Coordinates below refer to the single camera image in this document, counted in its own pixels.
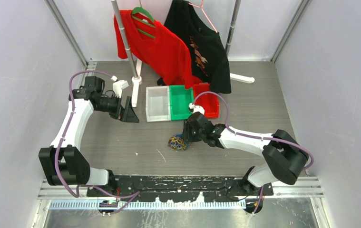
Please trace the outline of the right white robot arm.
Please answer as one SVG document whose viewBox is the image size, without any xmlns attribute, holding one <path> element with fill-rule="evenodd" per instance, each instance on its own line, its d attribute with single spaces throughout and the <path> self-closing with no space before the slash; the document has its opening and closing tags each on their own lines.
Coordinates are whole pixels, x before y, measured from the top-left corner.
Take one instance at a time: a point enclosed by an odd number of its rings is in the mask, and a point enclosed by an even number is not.
<svg viewBox="0 0 361 228">
<path fill-rule="evenodd" d="M 224 123 L 213 124 L 200 112 L 184 120 L 182 135 L 187 143 L 203 141 L 210 147 L 263 157 L 265 163 L 249 168 L 241 180 L 240 186 L 248 195 L 275 181 L 294 185 L 310 159 L 308 152 L 284 130 L 273 134 L 242 131 Z"/>
</svg>

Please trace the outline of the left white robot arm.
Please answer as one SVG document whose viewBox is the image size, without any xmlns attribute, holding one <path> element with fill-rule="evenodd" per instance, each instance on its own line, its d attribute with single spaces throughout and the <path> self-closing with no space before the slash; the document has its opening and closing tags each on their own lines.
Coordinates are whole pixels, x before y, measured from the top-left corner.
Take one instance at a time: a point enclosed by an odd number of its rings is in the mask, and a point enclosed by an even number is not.
<svg viewBox="0 0 361 228">
<path fill-rule="evenodd" d="M 122 92 L 128 87 L 126 80 L 113 83 L 113 94 L 103 94 L 105 81 L 96 76 L 87 76 L 84 86 L 73 89 L 69 98 L 68 111 L 62 127 L 49 147 L 41 148 L 39 160 L 45 177 L 52 186 L 97 185 L 106 196 L 116 193 L 117 183 L 111 170 L 92 168 L 80 152 L 80 145 L 86 124 L 94 111 L 108 113 L 111 118 L 125 123 L 138 123 L 139 118 L 127 97 L 121 104 Z"/>
</svg>

